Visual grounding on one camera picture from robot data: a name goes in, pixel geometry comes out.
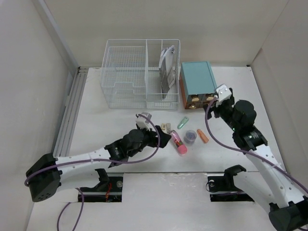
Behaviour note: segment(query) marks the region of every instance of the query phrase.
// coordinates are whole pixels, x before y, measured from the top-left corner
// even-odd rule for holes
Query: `white table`
[[[104,147],[118,139],[121,139],[135,126],[135,115],[142,110],[120,110],[109,109],[104,99],[100,86],[100,68],[90,68],[86,86],[84,89],[80,110],[73,135],[70,155],[92,152]],[[217,85],[222,83],[233,88],[236,100],[243,99],[250,101],[257,112],[256,127],[264,134],[269,141],[270,147],[282,163],[281,155],[274,138],[269,119],[267,117],[258,87],[250,67],[213,67],[213,73]],[[156,125],[171,123],[172,129],[176,129],[178,123],[184,116],[190,120],[181,129],[177,130],[181,137],[189,129],[202,129],[208,134],[203,109],[184,110],[180,102],[179,110],[170,111],[149,111],[152,114],[152,121]],[[235,146],[232,139],[232,130],[222,119],[212,118],[209,121],[210,127],[216,137],[223,143]],[[136,154],[130,161],[143,159],[154,151],[153,148],[145,148],[142,153]],[[256,171],[254,165],[242,154],[220,147],[213,140],[203,144],[198,137],[195,144],[188,147],[185,157],[180,157],[172,144],[169,142],[166,148],[160,149],[150,160],[135,164],[121,165],[109,168],[108,172],[223,172],[233,165],[242,165],[248,171]]]
[[[233,88],[236,99],[249,100],[254,104],[257,111],[256,126],[282,163],[251,68],[213,67],[213,72],[218,85],[226,83]],[[141,112],[108,109],[99,76],[100,68],[89,70],[70,155],[91,152],[122,138],[135,128],[135,114]],[[187,129],[198,128],[207,134],[203,110],[184,111],[180,103],[177,112],[151,111],[151,114],[155,124],[170,122],[173,128],[184,116],[189,117],[190,121],[180,130],[181,136]],[[211,119],[209,124],[218,139],[235,146],[232,131],[221,119]],[[153,148],[145,148],[130,160],[142,159],[152,151]],[[205,190],[206,173],[203,172],[223,172],[237,164],[248,171],[256,171],[243,154],[226,150],[213,140],[203,144],[198,138],[185,157],[179,157],[170,143],[144,163],[108,169],[108,172],[131,172],[124,174],[122,202],[86,203],[76,231],[274,231],[268,215],[255,203],[210,202],[209,193]],[[250,174],[265,184],[258,172]],[[75,201],[77,191],[71,189],[35,203],[27,231],[56,230],[60,211],[67,202]],[[61,231],[72,230],[79,209],[80,203],[72,203],[63,213]]]

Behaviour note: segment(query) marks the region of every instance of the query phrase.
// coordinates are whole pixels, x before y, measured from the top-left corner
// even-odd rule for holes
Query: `pink bottle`
[[[177,147],[179,155],[184,156],[187,153],[187,148],[183,144],[183,142],[181,141],[180,136],[178,135],[178,133],[175,130],[170,131],[170,135],[171,135],[173,142],[175,143],[175,145]]]

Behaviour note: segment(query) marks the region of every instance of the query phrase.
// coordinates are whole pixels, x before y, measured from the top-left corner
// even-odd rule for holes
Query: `beige wall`
[[[308,1],[290,0],[252,64],[287,169],[308,186]]]
[[[180,39],[181,61],[251,64],[287,0],[45,0],[80,65],[108,39]]]
[[[51,151],[67,67],[31,0],[0,0],[0,230],[25,229],[26,170]]]

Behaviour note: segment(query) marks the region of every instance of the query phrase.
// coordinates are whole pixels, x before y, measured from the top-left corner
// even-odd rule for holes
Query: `wire basket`
[[[175,46],[175,84],[161,92],[160,53]],[[179,105],[180,41],[178,39],[110,39],[107,41],[101,86],[109,108],[177,110]]]

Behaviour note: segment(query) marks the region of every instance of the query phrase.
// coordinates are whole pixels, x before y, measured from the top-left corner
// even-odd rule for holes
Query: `teal box lid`
[[[186,97],[214,93],[217,88],[210,62],[184,62],[181,76]]]

